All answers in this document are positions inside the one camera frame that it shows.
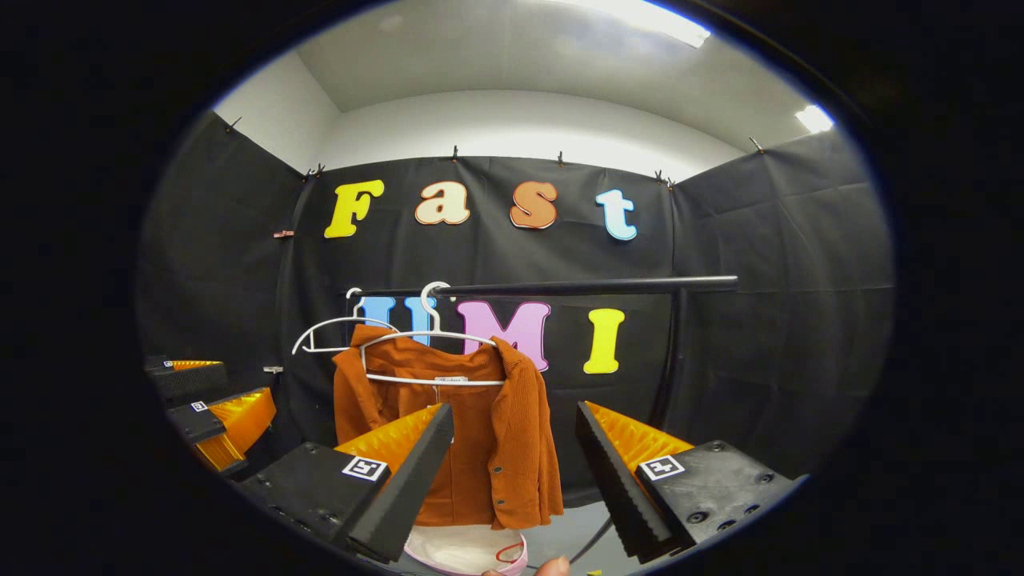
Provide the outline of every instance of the metal pole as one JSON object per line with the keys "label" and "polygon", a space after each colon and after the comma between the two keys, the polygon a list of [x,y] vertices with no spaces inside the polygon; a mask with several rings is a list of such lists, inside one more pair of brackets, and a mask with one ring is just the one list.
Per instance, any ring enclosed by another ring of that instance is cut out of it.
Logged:
{"label": "metal pole", "polygon": [[[601,294],[667,294],[687,292],[733,292],[736,276],[691,276],[676,278],[629,278],[590,282],[538,282],[527,284],[480,284],[435,288],[434,296],[585,296]],[[362,290],[360,296],[400,296],[417,294],[421,288]]]}

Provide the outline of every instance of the ceiling light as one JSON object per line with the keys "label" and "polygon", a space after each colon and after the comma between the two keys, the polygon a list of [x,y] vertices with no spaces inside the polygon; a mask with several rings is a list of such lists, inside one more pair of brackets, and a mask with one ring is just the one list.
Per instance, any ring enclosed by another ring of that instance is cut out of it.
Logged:
{"label": "ceiling light", "polygon": [[816,106],[809,106],[802,112],[798,112],[797,120],[800,120],[812,134],[824,132],[833,126],[831,118],[828,118],[828,115]]}
{"label": "ceiling light", "polygon": [[711,33],[683,16],[643,0],[551,0],[611,14],[630,25],[668,34],[699,48]]}

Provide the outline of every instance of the black fabric backdrop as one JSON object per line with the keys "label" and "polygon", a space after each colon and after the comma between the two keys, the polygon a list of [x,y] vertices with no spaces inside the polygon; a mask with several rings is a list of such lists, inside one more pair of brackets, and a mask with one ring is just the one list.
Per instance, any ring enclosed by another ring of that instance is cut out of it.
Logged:
{"label": "black fabric backdrop", "polygon": [[[466,157],[380,162],[301,175],[209,115],[168,168],[145,224],[138,311],[143,349],[223,360],[232,377],[272,383],[265,461],[302,441],[335,443],[330,354],[301,349],[309,326],[348,316],[344,292],[453,285],[735,274],[738,293],[692,294],[672,319],[669,296],[492,297],[503,326],[523,301],[549,303],[544,372],[566,505],[597,499],[572,435],[579,400],[665,427],[689,442],[720,438],[786,476],[814,466],[852,422],[884,359],[893,273],[884,213],[864,165],[835,132],[739,158],[677,183],[549,160]],[[382,179],[354,236],[325,238],[343,183]],[[428,184],[468,190],[468,220],[424,225],[414,211]],[[512,192],[525,180],[558,190],[544,230],[515,228]],[[638,236],[605,230],[595,197],[622,190]],[[291,239],[272,238],[293,230]],[[396,297],[390,322],[410,329]],[[458,302],[440,299],[442,327],[462,331]],[[589,311],[614,307],[612,374],[586,374]],[[673,320],[683,337],[663,372]],[[343,345],[350,327],[316,331]],[[458,340],[432,345],[461,352]],[[280,365],[274,378],[263,366]],[[659,386],[668,386],[660,390]],[[255,471],[251,466],[249,472]]]}

